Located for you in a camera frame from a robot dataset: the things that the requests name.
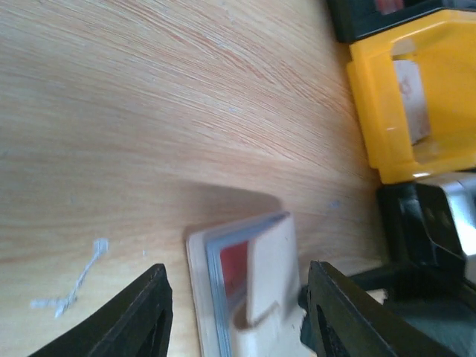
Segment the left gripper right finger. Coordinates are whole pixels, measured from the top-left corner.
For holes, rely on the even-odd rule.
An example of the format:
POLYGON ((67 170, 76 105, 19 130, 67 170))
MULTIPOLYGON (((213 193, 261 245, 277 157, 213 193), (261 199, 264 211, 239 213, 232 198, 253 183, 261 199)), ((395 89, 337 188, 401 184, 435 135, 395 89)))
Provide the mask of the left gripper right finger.
POLYGON ((327 262, 312 261, 308 316, 318 356, 455 356, 327 262))

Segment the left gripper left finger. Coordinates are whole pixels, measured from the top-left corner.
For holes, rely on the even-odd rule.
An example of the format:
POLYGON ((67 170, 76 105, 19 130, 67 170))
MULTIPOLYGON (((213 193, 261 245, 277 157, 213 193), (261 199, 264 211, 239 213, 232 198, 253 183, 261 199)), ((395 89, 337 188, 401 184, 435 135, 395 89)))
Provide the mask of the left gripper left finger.
POLYGON ((155 264, 33 356, 166 356, 173 321, 166 267, 155 264))

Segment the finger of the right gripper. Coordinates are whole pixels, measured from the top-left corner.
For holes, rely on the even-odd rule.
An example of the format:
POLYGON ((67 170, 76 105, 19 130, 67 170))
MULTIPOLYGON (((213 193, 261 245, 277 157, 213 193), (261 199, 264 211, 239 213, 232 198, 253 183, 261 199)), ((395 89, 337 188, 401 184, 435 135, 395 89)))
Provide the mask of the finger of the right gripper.
MULTIPOLYGON (((474 284, 437 267, 414 264, 390 264, 346 277, 386 310, 447 347, 455 356, 475 355, 474 284)), ((300 342, 316 354, 307 290, 308 283, 298 298, 305 312, 300 342)))

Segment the beige card holder wallet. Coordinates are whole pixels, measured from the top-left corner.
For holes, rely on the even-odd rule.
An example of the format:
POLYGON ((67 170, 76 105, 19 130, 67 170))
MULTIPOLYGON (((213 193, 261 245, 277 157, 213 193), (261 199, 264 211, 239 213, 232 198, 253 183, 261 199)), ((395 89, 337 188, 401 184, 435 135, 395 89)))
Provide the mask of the beige card holder wallet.
POLYGON ((291 213, 197 231, 187 259, 202 356, 310 356, 291 213))

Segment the red white credit card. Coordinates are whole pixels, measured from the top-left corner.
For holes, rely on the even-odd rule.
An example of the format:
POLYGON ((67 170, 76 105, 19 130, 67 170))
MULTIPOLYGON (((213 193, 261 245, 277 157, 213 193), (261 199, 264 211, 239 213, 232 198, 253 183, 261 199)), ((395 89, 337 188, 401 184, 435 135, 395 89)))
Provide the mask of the red white credit card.
POLYGON ((245 297, 247 284, 248 243, 241 242, 220 251, 223 285, 228 308, 235 306, 245 297))

